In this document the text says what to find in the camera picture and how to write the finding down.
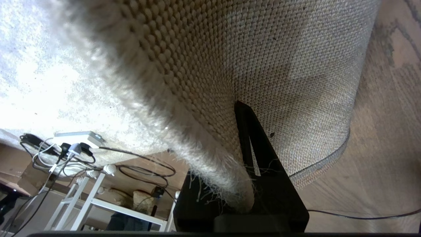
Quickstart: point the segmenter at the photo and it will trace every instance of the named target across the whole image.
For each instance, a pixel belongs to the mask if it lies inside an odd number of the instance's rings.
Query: wooden floor
[[[299,191],[309,209],[371,217],[421,208],[421,1],[379,11],[345,154]],[[310,213],[307,232],[418,232],[421,214],[378,221]]]

